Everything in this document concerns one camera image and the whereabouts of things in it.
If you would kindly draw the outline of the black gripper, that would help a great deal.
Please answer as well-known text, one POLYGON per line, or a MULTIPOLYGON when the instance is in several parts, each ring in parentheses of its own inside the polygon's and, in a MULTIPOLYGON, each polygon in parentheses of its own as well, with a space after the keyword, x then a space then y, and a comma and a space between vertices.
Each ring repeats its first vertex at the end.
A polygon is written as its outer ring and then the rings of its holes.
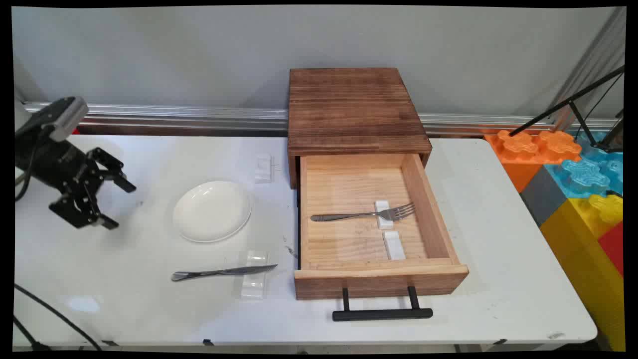
POLYGON ((119 223, 99 208, 102 181, 112 181, 127 193, 137 190, 123 172, 124 163, 101 148, 83 152, 67 140, 55 142, 37 134, 14 139, 14 163, 61 193, 48 208, 75 228, 88 225, 116 229, 119 223))

